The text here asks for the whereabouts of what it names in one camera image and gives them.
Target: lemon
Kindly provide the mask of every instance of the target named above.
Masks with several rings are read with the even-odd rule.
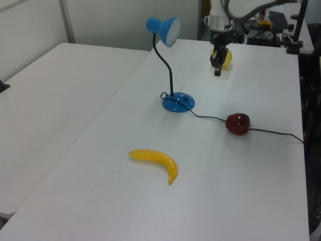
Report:
[[[223,67],[228,66],[231,63],[231,61],[232,61],[232,52],[230,50],[228,50]]]

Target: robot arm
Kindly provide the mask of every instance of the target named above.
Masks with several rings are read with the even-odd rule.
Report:
[[[286,0],[211,0],[210,15],[205,17],[205,23],[211,30],[210,42],[214,44],[210,60],[215,75],[221,75],[228,52],[226,45],[236,42],[234,23],[243,23],[266,8],[284,3]]]

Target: lamp shade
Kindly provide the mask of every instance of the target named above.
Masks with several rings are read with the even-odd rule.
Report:
[[[180,35],[181,26],[182,21],[180,18],[170,18],[164,21],[150,18],[146,22],[146,28],[152,33],[158,34],[167,47],[174,45]]]

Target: banana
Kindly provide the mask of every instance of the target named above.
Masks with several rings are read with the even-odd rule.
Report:
[[[169,172],[169,184],[172,184],[177,176],[177,165],[175,161],[167,154],[154,150],[136,149],[128,153],[128,155],[137,160],[157,162],[165,167]]]

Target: white wall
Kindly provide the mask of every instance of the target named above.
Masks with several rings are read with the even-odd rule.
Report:
[[[199,0],[64,0],[77,44],[152,49],[150,17],[180,17],[180,38],[197,39]]]
[[[27,0],[1,12],[0,79],[9,79],[65,42],[67,35],[58,0]]]

